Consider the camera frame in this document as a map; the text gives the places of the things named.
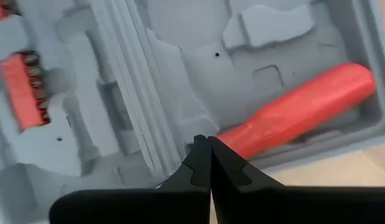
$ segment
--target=red handle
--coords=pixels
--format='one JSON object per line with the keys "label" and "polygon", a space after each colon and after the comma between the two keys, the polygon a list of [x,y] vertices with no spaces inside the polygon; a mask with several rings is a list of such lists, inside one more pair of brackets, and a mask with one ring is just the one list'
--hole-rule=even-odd
{"label": "red handle", "polygon": [[361,103],[375,90],[370,70],[355,63],[340,65],[265,105],[218,138],[247,159],[299,137]]}

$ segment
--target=gray tool case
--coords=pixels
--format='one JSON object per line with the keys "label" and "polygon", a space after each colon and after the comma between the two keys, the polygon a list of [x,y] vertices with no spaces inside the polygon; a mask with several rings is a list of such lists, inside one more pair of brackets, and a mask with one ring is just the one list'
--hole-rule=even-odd
{"label": "gray tool case", "polygon": [[0,223],[48,223],[81,189],[155,187],[215,136],[341,63],[377,93],[251,160],[267,171],[385,142],[376,0],[17,0],[0,61],[40,55],[51,123],[23,132],[0,74]]}

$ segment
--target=molded compartment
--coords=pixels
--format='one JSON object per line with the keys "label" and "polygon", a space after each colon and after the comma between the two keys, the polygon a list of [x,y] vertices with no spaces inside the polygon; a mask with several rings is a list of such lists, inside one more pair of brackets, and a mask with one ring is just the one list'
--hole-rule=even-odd
{"label": "molded compartment", "polygon": [[48,223],[53,202],[76,190],[155,187],[195,135],[233,128],[345,62],[370,68],[377,93],[251,162],[263,169],[385,137],[376,1],[17,2],[22,17],[0,32],[19,35],[0,40],[0,60],[39,53],[53,122],[20,133],[0,78],[0,223]]}

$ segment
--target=gray foam insert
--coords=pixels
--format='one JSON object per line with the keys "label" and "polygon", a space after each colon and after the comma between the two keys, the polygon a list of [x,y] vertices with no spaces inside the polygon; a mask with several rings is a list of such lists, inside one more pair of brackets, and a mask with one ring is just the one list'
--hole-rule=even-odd
{"label": "gray foam insert", "polygon": [[[47,71],[43,78],[47,91],[52,95],[49,105],[52,122],[27,131],[27,134],[20,134],[0,79],[0,223],[44,223],[51,204],[61,195],[75,190],[152,187],[163,180],[159,178],[163,178],[163,174],[159,174],[163,170],[151,170],[140,150],[128,108],[119,94],[119,87],[106,58],[103,58],[102,43],[98,30],[94,29],[97,25],[92,21],[90,8],[80,1],[77,4],[83,4],[84,7],[77,6],[73,1],[19,1],[23,15],[21,28],[26,32],[17,36],[22,41],[8,39],[8,43],[5,42],[2,47],[2,52],[6,51],[8,55],[28,48],[36,50],[41,56],[41,65]],[[15,22],[19,22],[20,17],[14,18]],[[3,25],[0,30],[2,28],[18,30],[17,26]],[[87,36],[93,45],[82,49],[87,54],[86,59],[96,57],[98,60],[93,64],[91,62],[95,59],[88,61],[88,68],[93,69],[90,72],[83,69],[86,66],[83,62],[69,57],[70,52],[78,51],[88,43],[83,40],[80,45],[67,45],[79,34],[86,34],[82,39]],[[75,70],[73,63],[78,63],[82,67],[78,69],[82,72]],[[86,77],[76,77],[75,72]],[[106,107],[111,115],[116,114],[104,125],[113,125],[116,140],[122,146],[121,152],[116,149],[116,152],[100,153],[99,149],[107,149],[108,138],[97,149],[92,146],[89,139],[91,133],[83,123],[86,116],[83,117],[75,100],[81,94],[74,90],[78,87],[96,87],[96,84],[96,96],[90,100],[103,97],[106,105],[92,104],[90,109],[96,109],[97,112],[98,106]],[[117,120],[122,121],[122,125],[118,125]],[[100,128],[95,127],[95,130],[111,134],[108,131],[103,133],[104,130]]]}
{"label": "gray foam insert", "polygon": [[[375,10],[374,3],[333,0],[128,3],[138,6],[143,25],[152,30],[160,41],[180,47],[186,72],[176,75],[188,76],[193,93],[221,131],[244,122],[264,104],[341,63],[357,62],[373,70],[378,84],[376,96],[313,130],[303,138],[303,142],[287,144],[259,155],[254,163],[261,168],[318,154],[385,131],[385,113],[380,113],[380,110],[385,111],[385,72],[381,71],[385,70],[385,63],[376,62],[376,58],[383,58],[384,55],[383,52],[374,51],[375,46],[383,44],[385,40],[374,38],[377,37],[377,32],[382,31],[368,29],[368,21],[373,21],[378,16],[372,13]],[[186,9],[183,6],[193,9],[204,7],[205,10],[195,16],[184,12]],[[267,33],[265,29],[260,29],[261,26],[250,26],[249,29],[253,31],[250,34],[244,33],[247,28],[242,23],[247,23],[252,18],[255,24],[255,19],[263,16],[256,16],[253,9],[271,8],[280,13],[286,12],[287,18],[287,12],[303,9],[302,6],[307,7],[312,18],[312,21],[305,21],[309,21],[308,24],[312,22],[313,25],[301,29],[300,19],[303,17],[296,17],[299,22],[294,25],[294,15],[291,13],[288,28],[296,28],[294,32],[299,29],[305,32],[291,37],[271,37],[258,45],[249,44],[253,41],[250,39],[256,38],[254,32],[260,35]],[[244,12],[249,10],[254,16],[244,17]],[[211,19],[207,22],[200,18]],[[241,32],[236,38],[247,42],[245,45],[237,44],[238,48],[227,46],[224,41],[225,33],[221,34],[220,31],[227,30],[225,24],[233,23],[233,18],[238,18],[234,23],[240,24],[240,27],[233,30],[235,32],[231,32],[231,35]],[[274,17],[272,21],[269,16],[266,22],[270,27],[279,22],[279,19],[281,18]],[[169,90],[173,85],[178,85],[178,82],[160,82],[161,80],[156,80],[158,89]],[[166,97],[161,100],[170,103]]]}
{"label": "gray foam insert", "polygon": [[0,21],[0,60],[8,58],[13,52],[30,48],[24,18],[10,16]]}

